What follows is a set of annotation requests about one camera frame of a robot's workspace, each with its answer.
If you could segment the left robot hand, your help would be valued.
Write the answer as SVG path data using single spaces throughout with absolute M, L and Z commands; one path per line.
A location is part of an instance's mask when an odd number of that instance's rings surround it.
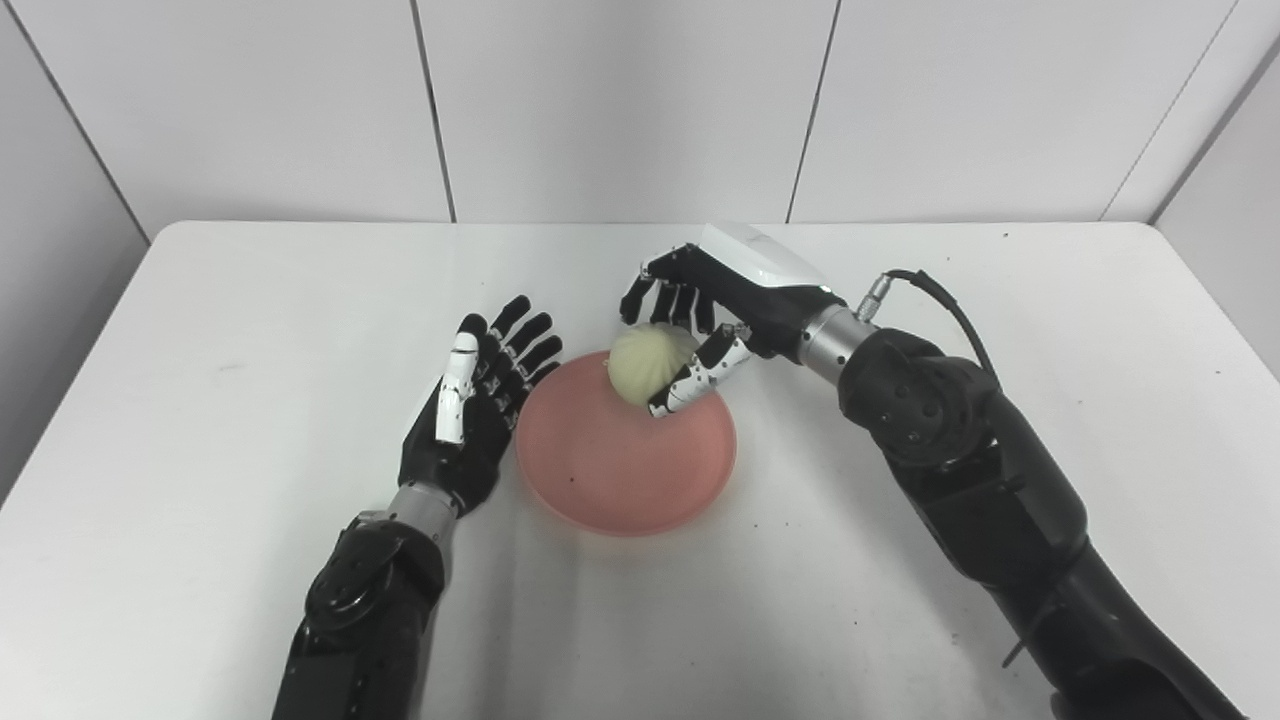
M 562 348 L 550 315 L 525 295 L 493 319 L 470 313 L 404 437 L 398 483 L 443 496 L 458 519 L 489 500 L 525 404 Z

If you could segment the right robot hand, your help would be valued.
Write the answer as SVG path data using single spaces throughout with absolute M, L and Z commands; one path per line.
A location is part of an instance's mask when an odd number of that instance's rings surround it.
M 812 264 L 742 223 L 708 224 L 698 241 L 645 261 L 620 301 L 623 323 L 637 323 L 653 290 L 653 323 L 703 337 L 675 378 L 646 400 L 653 418 L 686 409 L 753 356 L 801 364 L 820 325 L 850 313 Z

